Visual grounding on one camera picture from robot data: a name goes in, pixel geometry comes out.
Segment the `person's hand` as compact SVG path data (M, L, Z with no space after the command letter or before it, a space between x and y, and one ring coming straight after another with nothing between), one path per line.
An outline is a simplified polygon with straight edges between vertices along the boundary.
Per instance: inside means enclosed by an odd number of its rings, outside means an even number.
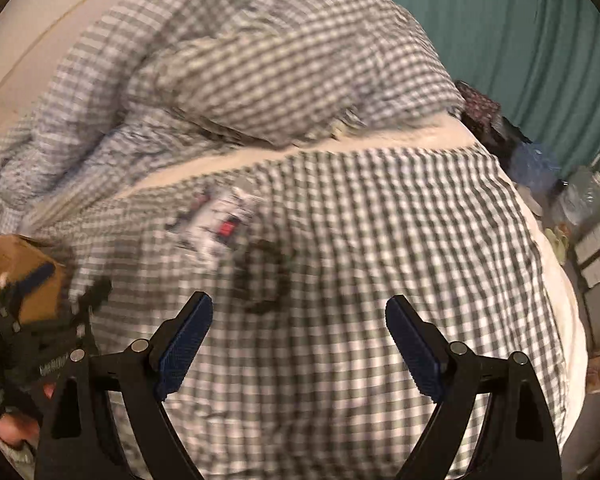
M50 407L56 384L46 382L15 390L16 406L0 417L0 440L14 450L27 444L38 448L43 417Z

